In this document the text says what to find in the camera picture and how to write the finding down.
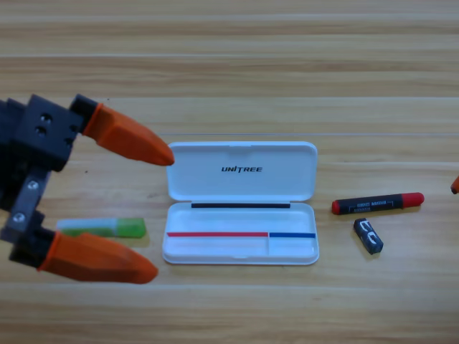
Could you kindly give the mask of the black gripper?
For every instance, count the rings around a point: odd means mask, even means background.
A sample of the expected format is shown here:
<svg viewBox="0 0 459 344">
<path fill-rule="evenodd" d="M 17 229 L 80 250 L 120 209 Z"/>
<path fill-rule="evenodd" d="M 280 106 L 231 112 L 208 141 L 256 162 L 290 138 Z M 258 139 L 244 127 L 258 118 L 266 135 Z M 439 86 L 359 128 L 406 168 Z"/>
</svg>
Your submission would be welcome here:
<svg viewBox="0 0 459 344">
<path fill-rule="evenodd" d="M 9 213 L 1 240 L 10 260 L 38 268 L 55 238 L 37 210 L 53 171 L 67 164 L 78 134 L 125 158 L 157 166 L 174 164 L 170 147 L 146 126 L 102 103 L 76 95 L 62 107 L 38 95 L 27 104 L 1 102 L 1 209 Z"/>
</svg>

